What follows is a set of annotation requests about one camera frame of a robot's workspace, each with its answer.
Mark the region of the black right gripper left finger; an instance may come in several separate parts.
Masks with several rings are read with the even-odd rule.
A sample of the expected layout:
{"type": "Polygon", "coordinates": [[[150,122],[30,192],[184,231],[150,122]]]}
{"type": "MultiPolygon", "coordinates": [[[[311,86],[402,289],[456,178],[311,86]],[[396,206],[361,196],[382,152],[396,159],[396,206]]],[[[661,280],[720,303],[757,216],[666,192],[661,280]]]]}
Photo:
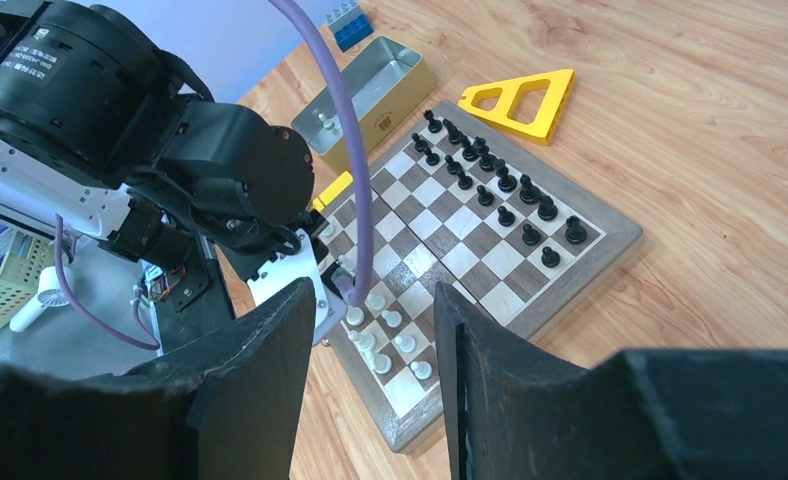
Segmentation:
{"type": "Polygon", "coordinates": [[[0,479],[285,479],[314,334],[300,278],[122,375],[0,363],[0,479]]]}

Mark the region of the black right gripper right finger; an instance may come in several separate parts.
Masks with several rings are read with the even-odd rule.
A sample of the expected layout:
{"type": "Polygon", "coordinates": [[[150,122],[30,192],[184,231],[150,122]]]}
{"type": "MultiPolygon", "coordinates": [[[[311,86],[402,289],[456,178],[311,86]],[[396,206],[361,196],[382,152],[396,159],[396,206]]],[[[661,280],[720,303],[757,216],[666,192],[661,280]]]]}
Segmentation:
{"type": "Polygon", "coordinates": [[[586,369],[438,284],[455,479],[788,479],[788,349],[625,349],[586,369]]]}

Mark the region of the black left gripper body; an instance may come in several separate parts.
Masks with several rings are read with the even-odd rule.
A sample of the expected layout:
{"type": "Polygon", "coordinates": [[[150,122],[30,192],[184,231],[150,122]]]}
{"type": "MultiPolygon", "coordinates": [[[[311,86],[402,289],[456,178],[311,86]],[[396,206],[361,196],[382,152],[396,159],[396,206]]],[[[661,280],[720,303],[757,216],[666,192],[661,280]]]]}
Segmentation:
{"type": "Polygon", "coordinates": [[[298,254],[301,240],[310,241],[314,259],[318,264],[322,263],[329,249],[319,235],[328,226],[327,221],[292,222],[277,228],[261,246],[250,251],[239,253],[228,247],[221,247],[221,250],[240,279],[259,280],[263,277],[264,266],[298,254]]]}

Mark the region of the small yellow rectangular block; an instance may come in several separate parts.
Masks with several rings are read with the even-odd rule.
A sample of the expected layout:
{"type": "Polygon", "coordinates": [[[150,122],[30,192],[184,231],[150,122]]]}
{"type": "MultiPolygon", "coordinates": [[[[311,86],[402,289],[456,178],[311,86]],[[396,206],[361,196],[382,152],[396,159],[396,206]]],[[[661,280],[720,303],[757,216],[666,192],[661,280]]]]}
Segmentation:
{"type": "Polygon", "coordinates": [[[340,194],[346,191],[352,183],[353,177],[350,172],[345,171],[341,173],[312,201],[312,207],[317,211],[322,211],[325,207],[333,203],[340,194]]]}

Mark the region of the white chess queen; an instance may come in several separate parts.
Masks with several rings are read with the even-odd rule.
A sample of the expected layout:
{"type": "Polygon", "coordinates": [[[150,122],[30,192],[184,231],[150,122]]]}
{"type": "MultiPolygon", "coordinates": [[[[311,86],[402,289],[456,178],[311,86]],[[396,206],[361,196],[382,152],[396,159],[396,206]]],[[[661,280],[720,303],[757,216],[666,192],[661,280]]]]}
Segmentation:
{"type": "Polygon", "coordinates": [[[366,351],[363,356],[369,368],[378,375],[386,375],[391,371],[393,361],[392,358],[384,353],[374,351],[366,351]]]}

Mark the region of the white chess king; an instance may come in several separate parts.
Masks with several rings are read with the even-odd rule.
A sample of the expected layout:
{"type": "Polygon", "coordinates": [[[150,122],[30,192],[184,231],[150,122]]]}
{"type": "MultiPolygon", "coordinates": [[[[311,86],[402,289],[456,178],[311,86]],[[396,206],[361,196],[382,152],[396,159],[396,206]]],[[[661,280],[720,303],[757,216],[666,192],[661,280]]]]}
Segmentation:
{"type": "Polygon", "coordinates": [[[365,333],[355,330],[347,332],[348,339],[360,352],[373,352],[376,347],[376,337],[373,333],[365,333]]]}

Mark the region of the gold tin with white pieces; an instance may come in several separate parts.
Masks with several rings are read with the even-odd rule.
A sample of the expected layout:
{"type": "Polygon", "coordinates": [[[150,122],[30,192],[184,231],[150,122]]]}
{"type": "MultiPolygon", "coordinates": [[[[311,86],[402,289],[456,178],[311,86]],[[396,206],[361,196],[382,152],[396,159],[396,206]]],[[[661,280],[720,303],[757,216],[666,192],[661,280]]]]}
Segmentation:
{"type": "MultiPolygon", "coordinates": [[[[437,81],[418,51],[393,39],[373,39],[342,70],[367,153],[429,96],[437,81]]],[[[344,128],[328,89],[292,120],[291,127],[336,174],[352,169],[344,128]]]]}

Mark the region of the wooden chess board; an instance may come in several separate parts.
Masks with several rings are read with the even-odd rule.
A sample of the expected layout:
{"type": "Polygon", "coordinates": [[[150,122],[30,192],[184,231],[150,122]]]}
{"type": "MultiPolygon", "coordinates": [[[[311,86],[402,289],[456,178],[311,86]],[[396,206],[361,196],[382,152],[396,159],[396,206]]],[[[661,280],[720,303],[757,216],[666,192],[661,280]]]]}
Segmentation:
{"type": "Polygon", "coordinates": [[[437,284],[533,340],[626,260],[643,231],[448,100],[370,174],[370,292],[327,339],[389,449],[407,454],[442,420],[437,284]]]}

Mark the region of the yellow triangle frame block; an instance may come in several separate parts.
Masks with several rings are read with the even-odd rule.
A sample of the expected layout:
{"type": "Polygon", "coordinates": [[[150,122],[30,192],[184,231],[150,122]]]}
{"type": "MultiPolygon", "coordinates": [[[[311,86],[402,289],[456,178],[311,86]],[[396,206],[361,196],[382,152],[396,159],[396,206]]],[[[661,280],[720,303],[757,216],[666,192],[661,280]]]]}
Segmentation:
{"type": "Polygon", "coordinates": [[[487,125],[538,145],[550,144],[575,83],[573,69],[516,77],[466,88],[457,105],[487,125]],[[514,118],[524,97],[543,91],[534,118],[514,118]]]}

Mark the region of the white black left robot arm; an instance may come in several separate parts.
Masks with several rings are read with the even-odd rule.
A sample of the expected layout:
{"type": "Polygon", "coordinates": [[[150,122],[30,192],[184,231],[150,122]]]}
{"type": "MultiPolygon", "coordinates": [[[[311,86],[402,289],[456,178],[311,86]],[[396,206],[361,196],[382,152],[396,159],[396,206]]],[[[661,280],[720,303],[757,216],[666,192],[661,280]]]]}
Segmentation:
{"type": "Polygon", "coordinates": [[[256,278],[300,251],[314,185],[307,143],[217,102],[111,8],[0,1],[0,140],[81,186],[127,186],[122,221],[98,235],[119,257],[173,270],[203,236],[256,278]]]}

